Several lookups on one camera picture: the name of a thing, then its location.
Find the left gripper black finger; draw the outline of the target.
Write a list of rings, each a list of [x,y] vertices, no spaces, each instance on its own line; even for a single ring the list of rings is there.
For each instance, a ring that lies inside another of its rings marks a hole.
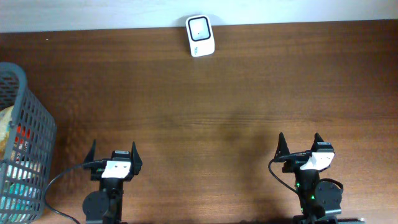
[[[90,148],[88,154],[86,155],[86,157],[85,157],[85,159],[83,161],[83,163],[84,163],[83,168],[84,169],[91,169],[92,168],[92,166],[94,164],[95,149],[96,149],[96,140],[94,139],[93,143],[91,145],[91,148]]]
[[[142,169],[142,160],[137,151],[136,143],[132,143],[131,149],[131,172],[134,174],[139,174]]]

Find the grey plastic mesh basket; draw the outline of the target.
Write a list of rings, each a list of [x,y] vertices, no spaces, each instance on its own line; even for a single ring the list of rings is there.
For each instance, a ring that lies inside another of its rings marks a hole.
[[[12,108],[1,156],[1,223],[32,223],[44,212],[57,126],[29,90],[23,69],[1,63],[1,109]]]

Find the orange spaghetti packet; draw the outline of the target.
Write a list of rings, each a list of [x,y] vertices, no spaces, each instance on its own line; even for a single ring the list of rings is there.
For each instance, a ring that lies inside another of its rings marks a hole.
[[[17,125],[17,133],[14,139],[14,148],[17,152],[31,153],[31,131],[30,128],[23,126],[21,123]]]

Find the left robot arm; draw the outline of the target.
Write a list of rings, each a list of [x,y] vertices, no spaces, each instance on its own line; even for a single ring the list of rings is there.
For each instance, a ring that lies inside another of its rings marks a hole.
[[[130,151],[115,150],[108,159],[94,160],[96,143],[83,161],[90,171],[90,180],[99,182],[99,189],[85,197],[82,205],[86,223],[118,224],[122,222],[124,183],[141,171],[142,160],[136,144]]]

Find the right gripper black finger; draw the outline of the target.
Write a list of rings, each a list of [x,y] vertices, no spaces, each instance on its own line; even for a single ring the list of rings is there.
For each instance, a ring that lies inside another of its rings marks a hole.
[[[317,152],[321,148],[321,146],[319,145],[320,142],[323,142],[322,137],[319,135],[319,133],[315,133],[314,141],[311,147],[312,152]]]
[[[278,138],[278,143],[277,143],[277,149],[275,152],[274,158],[280,158],[283,156],[288,156],[290,154],[287,142],[285,140],[283,132],[279,133],[279,138]]]

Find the white barcode scanner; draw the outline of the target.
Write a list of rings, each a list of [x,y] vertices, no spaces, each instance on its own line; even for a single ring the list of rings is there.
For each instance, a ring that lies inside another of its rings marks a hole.
[[[188,17],[185,25],[192,57],[207,56],[215,52],[215,38],[208,16]]]

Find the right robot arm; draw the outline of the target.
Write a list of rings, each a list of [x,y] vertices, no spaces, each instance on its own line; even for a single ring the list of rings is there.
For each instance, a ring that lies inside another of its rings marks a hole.
[[[279,134],[274,158],[268,168],[275,162],[283,163],[283,173],[295,175],[295,186],[291,187],[273,177],[298,196],[302,214],[293,217],[293,223],[338,223],[336,216],[341,213],[343,184],[328,178],[320,178],[320,172],[328,169],[335,156],[330,142],[326,142],[315,133],[311,149],[291,153],[284,134]]]

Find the cream snack bag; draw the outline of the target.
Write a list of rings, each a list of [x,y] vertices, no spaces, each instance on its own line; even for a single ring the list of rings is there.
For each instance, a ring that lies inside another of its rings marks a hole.
[[[12,111],[14,107],[10,106],[1,110],[1,122],[0,122],[0,152],[1,160],[4,159],[6,152],[6,144],[9,139],[11,132],[11,121],[12,121]]]

